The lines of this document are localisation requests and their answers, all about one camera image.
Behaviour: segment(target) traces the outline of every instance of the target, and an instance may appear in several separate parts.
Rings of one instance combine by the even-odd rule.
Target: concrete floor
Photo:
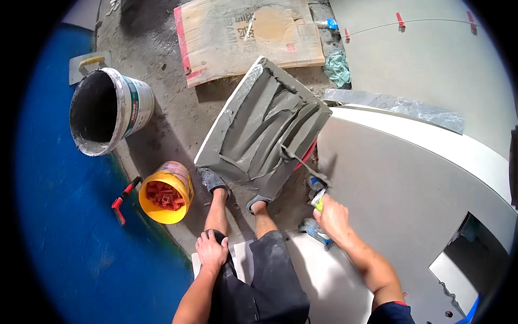
[[[194,201],[186,217],[177,224],[168,225],[172,237],[188,256],[195,252],[196,238],[203,231],[211,195],[196,177],[194,157],[226,100],[237,87],[241,77],[231,77],[201,84],[188,89],[183,72],[175,7],[186,3],[179,0],[129,0],[121,10],[105,16],[109,0],[102,0],[99,20],[102,25],[96,33],[96,51],[109,50],[113,68],[121,74],[147,82],[156,97],[155,115],[139,132],[123,140],[116,149],[122,167],[129,178],[147,177],[162,163],[175,160],[190,171],[194,187]],[[311,0],[315,21],[332,18],[327,0]],[[320,30],[324,55],[343,49],[329,30]],[[319,98],[326,88],[335,88],[321,67],[302,67],[286,70]],[[308,161],[316,167],[314,157]],[[308,173],[299,168],[284,185],[280,196],[268,211],[281,230],[295,230],[313,208],[307,204]],[[230,224],[230,244],[255,238],[253,215],[245,210],[246,202],[254,194],[245,188],[229,184],[235,197],[227,202]]]

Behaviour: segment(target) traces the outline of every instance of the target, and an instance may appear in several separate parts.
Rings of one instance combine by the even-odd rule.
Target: green cloth
[[[344,51],[335,52],[325,59],[324,73],[337,88],[341,88],[345,83],[351,83],[351,74]]]

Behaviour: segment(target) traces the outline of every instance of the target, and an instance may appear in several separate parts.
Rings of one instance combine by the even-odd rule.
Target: white bucket
[[[155,96],[149,85],[110,67],[92,71],[76,87],[70,104],[70,131],[87,156],[111,152],[117,143],[151,119]]]

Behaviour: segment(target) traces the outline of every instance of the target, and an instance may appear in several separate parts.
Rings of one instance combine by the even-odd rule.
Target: person
[[[300,286],[282,234],[266,211],[270,200],[258,195],[247,204],[247,210],[255,216],[257,236],[257,241],[250,244],[254,277],[247,285],[237,278],[228,252],[225,202],[231,192],[212,171],[198,172],[213,194],[205,230],[196,242],[202,266],[180,301],[172,324],[311,323],[309,299]],[[347,208],[326,194],[322,212],[315,210],[313,215],[347,253],[374,294],[368,323],[414,323],[394,269],[349,227]]]

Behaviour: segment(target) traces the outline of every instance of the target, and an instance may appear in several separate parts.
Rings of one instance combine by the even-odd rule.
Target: black shorts
[[[218,243],[225,237],[214,230]],[[249,286],[239,280],[230,253],[221,267],[212,292],[209,323],[303,324],[309,299],[293,268],[284,238],[270,231],[250,244],[254,278]]]

